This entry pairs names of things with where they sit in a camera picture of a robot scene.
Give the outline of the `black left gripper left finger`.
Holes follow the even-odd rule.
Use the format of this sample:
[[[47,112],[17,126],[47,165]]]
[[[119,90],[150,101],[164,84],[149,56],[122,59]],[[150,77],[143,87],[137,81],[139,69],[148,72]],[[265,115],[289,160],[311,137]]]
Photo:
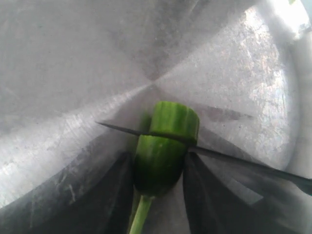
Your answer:
[[[52,180],[0,210],[2,234],[125,234],[132,211],[133,168],[120,154],[86,192],[82,184]]]

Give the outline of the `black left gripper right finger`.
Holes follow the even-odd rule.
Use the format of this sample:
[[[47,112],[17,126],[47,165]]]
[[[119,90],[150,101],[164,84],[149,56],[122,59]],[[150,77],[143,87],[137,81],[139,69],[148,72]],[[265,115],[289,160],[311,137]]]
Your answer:
[[[290,181],[239,167],[237,177],[265,197],[259,207],[233,193],[199,154],[188,153],[183,169],[183,194],[193,234],[309,234],[312,195]]]

